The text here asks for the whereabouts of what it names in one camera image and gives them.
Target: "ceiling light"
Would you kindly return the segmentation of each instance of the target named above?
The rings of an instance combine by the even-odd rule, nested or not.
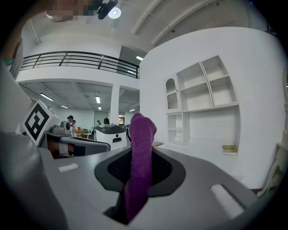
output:
[[[98,104],[100,104],[100,97],[95,97],[96,98],[96,102],[98,103]]]
[[[127,72],[136,75],[135,72],[132,72],[132,71],[130,71],[130,70],[128,70]]]
[[[142,58],[142,57],[139,57],[139,56],[137,56],[136,58],[139,59],[140,61],[143,60],[143,58]]]
[[[108,16],[113,19],[120,17],[120,15],[121,15],[121,10],[117,7],[114,7],[108,14]]]
[[[46,96],[45,94],[40,93],[40,95],[42,97],[45,97],[46,99],[48,99],[49,101],[54,101],[53,99],[51,99],[50,97]]]

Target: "book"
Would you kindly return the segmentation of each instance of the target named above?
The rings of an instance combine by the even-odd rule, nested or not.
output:
[[[224,155],[237,155],[238,150],[236,146],[223,146]]]

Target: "window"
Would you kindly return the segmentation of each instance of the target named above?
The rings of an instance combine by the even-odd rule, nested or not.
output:
[[[121,126],[125,125],[125,117],[124,117],[124,115],[119,115],[119,125],[121,125]]]

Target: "balcony railing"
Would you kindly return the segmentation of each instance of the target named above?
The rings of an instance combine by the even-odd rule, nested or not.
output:
[[[139,79],[138,65],[107,55],[80,51],[57,51],[31,55],[23,59],[21,70],[48,66],[93,68]]]

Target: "purple fabric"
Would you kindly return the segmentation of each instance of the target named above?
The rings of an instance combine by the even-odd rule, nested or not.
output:
[[[130,179],[124,187],[124,197],[130,222],[147,202],[147,191],[152,186],[152,142],[157,128],[149,118],[135,113],[129,130],[132,159]]]

